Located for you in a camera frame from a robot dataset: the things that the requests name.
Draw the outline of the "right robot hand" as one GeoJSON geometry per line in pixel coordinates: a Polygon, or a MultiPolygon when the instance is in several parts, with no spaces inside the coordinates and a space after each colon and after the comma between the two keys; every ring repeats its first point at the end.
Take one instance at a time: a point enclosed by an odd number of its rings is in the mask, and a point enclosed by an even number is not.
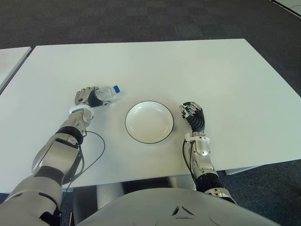
{"type": "Polygon", "coordinates": [[[179,106],[182,118],[190,125],[192,132],[205,131],[205,117],[203,109],[195,102],[185,102],[179,106]]]}

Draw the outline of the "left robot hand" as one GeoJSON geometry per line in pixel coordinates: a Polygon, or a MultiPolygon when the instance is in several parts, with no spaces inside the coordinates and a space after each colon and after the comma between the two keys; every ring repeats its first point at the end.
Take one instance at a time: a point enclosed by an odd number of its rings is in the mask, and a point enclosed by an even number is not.
{"type": "Polygon", "coordinates": [[[92,108],[110,105],[113,96],[109,87],[86,87],[76,93],[75,105],[88,105],[92,108]]]}

